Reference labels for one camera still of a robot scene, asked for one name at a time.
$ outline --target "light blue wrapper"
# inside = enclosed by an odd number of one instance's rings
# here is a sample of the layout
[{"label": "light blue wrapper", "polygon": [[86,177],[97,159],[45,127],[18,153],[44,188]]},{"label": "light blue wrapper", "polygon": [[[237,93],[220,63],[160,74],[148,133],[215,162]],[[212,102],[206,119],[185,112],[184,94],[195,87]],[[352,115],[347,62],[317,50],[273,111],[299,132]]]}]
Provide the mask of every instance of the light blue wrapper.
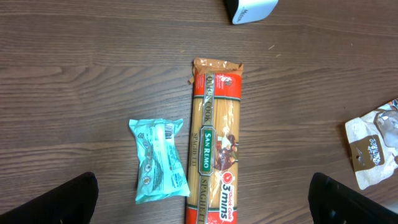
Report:
[{"label": "light blue wrapper", "polygon": [[189,196],[187,178],[174,144],[174,136],[182,124],[182,119],[130,120],[139,159],[136,203]]}]

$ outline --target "transparent plastic wrapper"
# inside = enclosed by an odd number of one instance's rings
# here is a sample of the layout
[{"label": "transparent plastic wrapper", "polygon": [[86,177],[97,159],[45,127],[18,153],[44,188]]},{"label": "transparent plastic wrapper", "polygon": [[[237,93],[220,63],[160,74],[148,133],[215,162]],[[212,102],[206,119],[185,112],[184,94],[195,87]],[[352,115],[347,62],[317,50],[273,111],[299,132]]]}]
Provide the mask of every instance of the transparent plastic wrapper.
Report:
[{"label": "transparent plastic wrapper", "polygon": [[130,120],[139,159],[136,203],[189,196],[187,179],[174,144],[174,136],[182,124],[182,119]]},{"label": "transparent plastic wrapper", "polygon": [[346,123],[359,188],[387,179],[398,167],[398,101]]},{"label": "transparent plastic wrapper", "polygon": [[194,60],[186,223],[236,223],[243,64]]}]

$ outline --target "san remo spaghetti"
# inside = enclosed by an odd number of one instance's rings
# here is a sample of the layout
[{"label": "san remo spaghetti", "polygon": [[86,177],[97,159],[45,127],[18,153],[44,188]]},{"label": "san remo spaghetti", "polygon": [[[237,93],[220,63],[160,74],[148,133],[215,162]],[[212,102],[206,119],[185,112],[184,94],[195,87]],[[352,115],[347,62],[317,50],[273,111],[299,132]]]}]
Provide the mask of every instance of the san remo spaghetti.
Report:
[{"label": "san remo spaghetti", "polygon": [[196,58],[186,224],[236,223],[243,64]]}]

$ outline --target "blue and white device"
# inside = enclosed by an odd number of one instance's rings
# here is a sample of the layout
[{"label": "blue and white device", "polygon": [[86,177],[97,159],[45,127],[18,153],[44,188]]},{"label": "blue and white device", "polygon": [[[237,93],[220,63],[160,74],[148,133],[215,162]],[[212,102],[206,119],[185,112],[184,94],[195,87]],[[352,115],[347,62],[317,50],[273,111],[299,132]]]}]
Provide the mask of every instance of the blue and white device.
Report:
[{"label": "blue and white device", "polygon": [[244,24],[265,19],[278,0],[225,0],[233,24]]}]

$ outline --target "wooden surface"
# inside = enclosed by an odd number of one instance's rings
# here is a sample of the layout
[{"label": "wooden surface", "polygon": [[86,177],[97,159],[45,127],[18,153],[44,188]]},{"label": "wooden surface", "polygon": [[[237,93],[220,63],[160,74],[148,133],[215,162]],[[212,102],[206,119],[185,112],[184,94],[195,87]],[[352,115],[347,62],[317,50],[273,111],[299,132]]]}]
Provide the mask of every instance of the wooden surface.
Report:
[{"label": "wooden surface", "polygon": [[[398,96],[398,3],[281,0],[231,26],[220,0],[0,1],[0,213],[92,171],[92,223],[183,223],[182,197],[135,205],[130,118],[184,119],[194,57],[245,63],[238,223],[311,223],[323,172],[359,191],[344,123]],[[360,191],[398,209],[397,176]]]}]

